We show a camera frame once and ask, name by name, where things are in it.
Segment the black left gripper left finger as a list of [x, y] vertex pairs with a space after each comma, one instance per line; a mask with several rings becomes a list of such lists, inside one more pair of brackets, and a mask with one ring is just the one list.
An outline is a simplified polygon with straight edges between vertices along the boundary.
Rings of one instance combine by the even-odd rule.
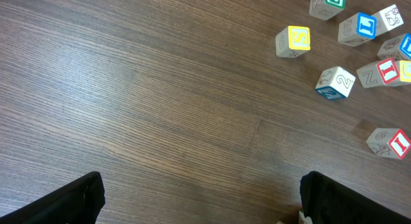
[[99, 172], [92, 171], [38, 200], [1, 217], [1, 224], [95, 224], [105, 205]]

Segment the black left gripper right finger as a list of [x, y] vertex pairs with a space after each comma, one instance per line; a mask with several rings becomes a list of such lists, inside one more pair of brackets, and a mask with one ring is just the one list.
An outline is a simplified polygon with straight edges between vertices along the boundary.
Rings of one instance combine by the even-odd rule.
[[410, 218], [317, 171], [301, 178], [300, 195], [303, 214], [313, 223], [410, 224]]

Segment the yellow top block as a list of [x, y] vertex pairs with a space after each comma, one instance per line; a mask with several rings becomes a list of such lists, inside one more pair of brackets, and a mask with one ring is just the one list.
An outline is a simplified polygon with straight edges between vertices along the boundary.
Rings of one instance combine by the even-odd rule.
[[409, 60], [399, 60], [395, 62], [399, 70], [399, 78], [394, 82], [394, 86], [402, 86], [410, 84], [411, 70]]

